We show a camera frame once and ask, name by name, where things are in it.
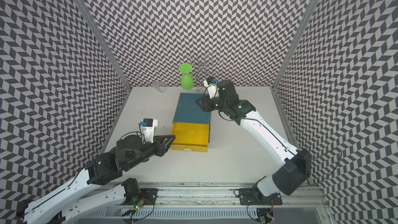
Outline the yellow top drawer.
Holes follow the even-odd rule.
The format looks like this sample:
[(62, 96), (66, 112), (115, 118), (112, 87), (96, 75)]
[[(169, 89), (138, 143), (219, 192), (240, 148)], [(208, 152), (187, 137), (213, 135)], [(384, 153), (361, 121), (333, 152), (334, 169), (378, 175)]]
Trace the yellow top drawer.
[(171, 135), (176, 137), (171, 150), (208, 152), (209, 124), (173, 123)]

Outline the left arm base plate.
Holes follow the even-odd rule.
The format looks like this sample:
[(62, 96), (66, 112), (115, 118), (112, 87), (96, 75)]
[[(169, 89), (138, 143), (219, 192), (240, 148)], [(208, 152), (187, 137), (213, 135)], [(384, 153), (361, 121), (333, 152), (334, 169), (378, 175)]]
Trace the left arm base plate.
[(143, 188), (140, 195), (126, 198), (122, 205), (133, 206), (138, 205), (140, 201), (144, 201), (143, 206), (153, 206), (156, 203), (158, 192), (157, 188)]

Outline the green plastic goblet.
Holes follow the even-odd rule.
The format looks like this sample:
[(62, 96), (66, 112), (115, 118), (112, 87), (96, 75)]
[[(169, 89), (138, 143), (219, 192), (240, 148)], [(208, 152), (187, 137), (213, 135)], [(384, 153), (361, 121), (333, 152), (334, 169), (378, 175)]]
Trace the green plastic goblet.
[(192, 72), (192, 65), (189, 63), (183, 63), (179, 66), (179, 71), (182, 73), (181, 77), (181, 87), (184, 90), (191, 90), (194, 87), (194, 80), (191, 75)]

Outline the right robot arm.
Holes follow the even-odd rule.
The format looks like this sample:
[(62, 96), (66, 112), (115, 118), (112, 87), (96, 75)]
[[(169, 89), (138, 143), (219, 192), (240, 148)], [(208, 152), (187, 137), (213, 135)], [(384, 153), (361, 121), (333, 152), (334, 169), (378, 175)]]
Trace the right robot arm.
[(260, 115), (248, 100), (241, 100), (231, 80), (217, 81), (210, 76), (203, 82), (204, 95), (197, 105), (204, 112), (217, 111), (228, 116), (240, 127), (252, 134), (268, 151), (277, 165), (272, 176), (264, 176), (253, 188), (261, 198), (274, 194), (291, 195), (310, 176), (312, 155), (306, 149), (298, 149), (282, 138)]

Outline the clear glass cup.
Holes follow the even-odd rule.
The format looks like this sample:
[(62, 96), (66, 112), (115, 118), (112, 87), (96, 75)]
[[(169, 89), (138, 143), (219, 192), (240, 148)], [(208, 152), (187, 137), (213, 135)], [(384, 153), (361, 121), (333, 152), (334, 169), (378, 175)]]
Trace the clear glass cup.
[(152, 83), (152, 88), (160, 93), (165, 93), (168, 89), (168, 85), (165, 82), (155, 81)]

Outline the aluminium front rail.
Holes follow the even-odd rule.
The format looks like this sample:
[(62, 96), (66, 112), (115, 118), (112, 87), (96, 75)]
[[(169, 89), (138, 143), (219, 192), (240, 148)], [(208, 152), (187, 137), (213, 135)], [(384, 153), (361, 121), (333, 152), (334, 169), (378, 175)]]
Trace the aluminium front rail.
[[(91, 196), (117, 186), (95, 190)], [(285, 217), (293, 223), (336, 222), (319, 187), (300, 187), (290, 196), (280, 194), (283, 204), (279, 206), (241, 205), (237, 196), (238, 189), (252, 188), (248, 184), (145, 183), (141, 186), (143, 188), (159, 190), (155, 205), (143, 206), (144, 201), (133, 206), (112, 205), (86, 214), (70, 224), (82, 219), (113, 219), (118, 224), (142, 224), (152, 219), (247, 219), (258, 224), (264, 223), (266, 217), (274, 223)]]

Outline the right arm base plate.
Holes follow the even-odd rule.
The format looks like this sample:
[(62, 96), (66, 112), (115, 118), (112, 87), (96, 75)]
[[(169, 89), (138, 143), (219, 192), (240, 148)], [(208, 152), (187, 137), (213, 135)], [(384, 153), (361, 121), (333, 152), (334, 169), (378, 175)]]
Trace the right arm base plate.
[(282, 205), (282, 197), (279, 193), (263, 196), (260, 191), (253, 188), (239, 188), (237, 196), (241, 205)]

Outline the teal plastic drawer cabinet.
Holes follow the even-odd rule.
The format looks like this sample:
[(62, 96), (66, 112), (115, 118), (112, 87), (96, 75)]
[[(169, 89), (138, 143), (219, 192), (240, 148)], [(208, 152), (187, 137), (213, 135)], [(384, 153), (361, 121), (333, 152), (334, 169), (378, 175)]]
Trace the teal plastic drawer cabinet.
[(181, 93), (173, 119), (175, 122), (209, 124), (211, 113), (203, 112), (196, 104), (201, 96), (194, 93)]

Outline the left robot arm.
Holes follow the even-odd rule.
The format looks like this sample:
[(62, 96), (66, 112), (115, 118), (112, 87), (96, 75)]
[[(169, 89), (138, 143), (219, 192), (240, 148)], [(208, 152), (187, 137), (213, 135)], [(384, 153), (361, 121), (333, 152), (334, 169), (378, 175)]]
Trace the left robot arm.
[(71, 180), (34, 201), (18, 203), (16, 216), (24, 224), (69, 224), (104, 207), (127, 204), (141, 194), (136, 179), (128, 178), (121, 185), (102, 194), (86, 194), (120, 178), (152, 156), (163, 156), (175, 141), (174, 135), (154, 136), (146, 142), (139, 132), (128, 133), (110, 151), (90, 161)]

